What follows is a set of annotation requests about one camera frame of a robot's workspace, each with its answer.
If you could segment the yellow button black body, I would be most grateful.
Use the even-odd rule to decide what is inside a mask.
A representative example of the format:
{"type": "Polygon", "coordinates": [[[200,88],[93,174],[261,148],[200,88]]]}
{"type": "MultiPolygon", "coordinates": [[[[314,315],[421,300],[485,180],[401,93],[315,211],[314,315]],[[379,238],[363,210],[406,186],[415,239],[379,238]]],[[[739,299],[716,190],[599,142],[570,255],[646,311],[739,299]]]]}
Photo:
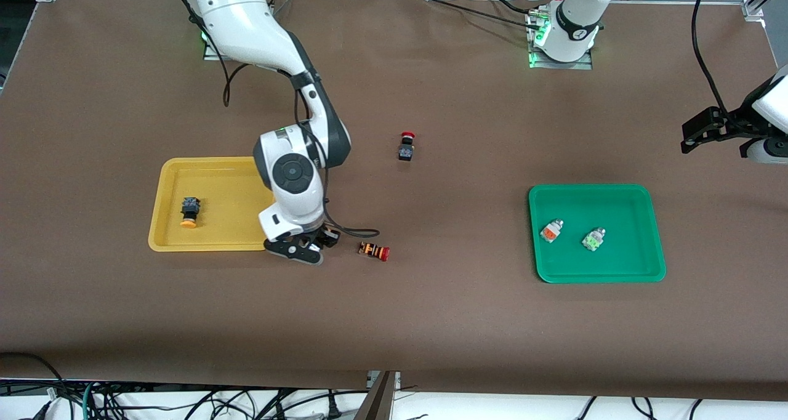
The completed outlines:
{"type": "Polygon", "coordinates": [[[197,218],[200,212],[201,201],[196,196],[186,196],[181,202],[181,227],[195,228],[198,226],[197,218]]]}

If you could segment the green plastic tray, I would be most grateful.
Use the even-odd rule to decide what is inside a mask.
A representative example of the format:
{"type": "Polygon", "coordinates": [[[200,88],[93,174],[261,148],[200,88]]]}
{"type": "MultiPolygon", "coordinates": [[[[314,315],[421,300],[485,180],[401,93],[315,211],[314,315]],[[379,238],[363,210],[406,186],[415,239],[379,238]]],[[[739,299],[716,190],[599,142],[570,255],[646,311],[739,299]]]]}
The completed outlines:
{"type": "Polygon", "coordinates": [[[666,276],[653,202],[637,184],[547,184],[528,195],[538,276],[546,283],[657,283],[666,276]],[[539,232],[563,220],[547,243],[539,232]],[[597,227],[606,230],[596,251],[582,245],[597,227]]]}

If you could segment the brown table cover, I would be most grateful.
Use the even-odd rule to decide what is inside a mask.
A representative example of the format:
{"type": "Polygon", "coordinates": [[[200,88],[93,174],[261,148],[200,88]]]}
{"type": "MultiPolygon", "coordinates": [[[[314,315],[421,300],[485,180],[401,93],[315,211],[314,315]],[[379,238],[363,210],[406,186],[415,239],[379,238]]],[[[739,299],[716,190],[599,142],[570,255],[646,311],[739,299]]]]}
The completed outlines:
{"type": "Polygon", "coordinates": [[[0,352],[70,379],[788,400],[788,167],[681,153],[713,101],[691,11],[613,4],[592,70],[537,70],[512,25],[434,2],[283,4],[352,136],[331,215],[392,251],[343,237],[315,267],[147,243],[161,166],[250,155],[293,121],[284,77],[243,70],[225,108],[179,0],[40,4],[0,95],[0,352]],[[526,198],[571,182],[647,189],[661,282],[539,279],[526,198]]]}

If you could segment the yellow plastic tray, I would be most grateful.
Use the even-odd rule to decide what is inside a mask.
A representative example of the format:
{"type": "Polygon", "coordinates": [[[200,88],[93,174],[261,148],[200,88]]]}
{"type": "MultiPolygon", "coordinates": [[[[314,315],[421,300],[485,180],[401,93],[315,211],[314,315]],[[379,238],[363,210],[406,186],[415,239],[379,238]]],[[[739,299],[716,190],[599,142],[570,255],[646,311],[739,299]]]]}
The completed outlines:
{"type": "Polygon", "coordinates": [[[163,165],[147,243],[156,252],[263,251],[258,221],[274,202],[254,159],[177,157],[163,165]],[[198,226],[180,226],[186,196],[201,201],[198,226]]]}

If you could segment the brown beam under table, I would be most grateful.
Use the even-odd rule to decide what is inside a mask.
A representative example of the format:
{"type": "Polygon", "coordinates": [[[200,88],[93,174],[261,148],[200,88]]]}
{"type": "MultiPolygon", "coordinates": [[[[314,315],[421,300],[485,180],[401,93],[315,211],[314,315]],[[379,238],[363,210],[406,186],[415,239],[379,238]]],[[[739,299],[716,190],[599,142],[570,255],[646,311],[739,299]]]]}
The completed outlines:
{"type": "Polygon", "coordinates": [[[353,420],[391,420],[394,395],[396,390],[390,374],[384,373],[367,392],[353,420]]]}

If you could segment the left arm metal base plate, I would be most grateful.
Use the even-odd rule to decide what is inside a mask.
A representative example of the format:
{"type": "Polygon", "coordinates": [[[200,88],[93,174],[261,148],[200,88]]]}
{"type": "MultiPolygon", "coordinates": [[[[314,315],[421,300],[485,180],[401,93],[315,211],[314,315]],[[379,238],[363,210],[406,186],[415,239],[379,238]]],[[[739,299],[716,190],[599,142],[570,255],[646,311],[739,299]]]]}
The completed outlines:
{"type": "Polygon", "coordinates": [[[524,14],[527,25],[535,25],[536,29],[529,29],[526,33],[528,41],[528,64],[529,68],[543,68],[556,70],[591,70],[593,69],[593,58],[589,49],[579,60],[572,62],[562,62],[554,60],[548,56],[543,45],[549,38],[551,32],[555,30],[549,19],[549,11],[542,9],[530,9],[524,14]]]}

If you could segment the white metal bracket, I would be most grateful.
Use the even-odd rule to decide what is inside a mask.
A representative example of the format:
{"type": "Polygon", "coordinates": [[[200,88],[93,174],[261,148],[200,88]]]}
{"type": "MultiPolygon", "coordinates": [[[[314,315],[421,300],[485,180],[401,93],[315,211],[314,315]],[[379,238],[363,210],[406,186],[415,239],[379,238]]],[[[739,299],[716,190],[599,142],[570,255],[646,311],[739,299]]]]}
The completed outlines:
{"type": "Polygon", "coordinates": [[[366,389],[371,390],[377,379],[382,377],[384,373],[390,374],[390,380],[393,381],[394,389],[400,391],[401,389],[401,373],[399,371],[380,371],[369,370],[366,375],[366,389]]]}

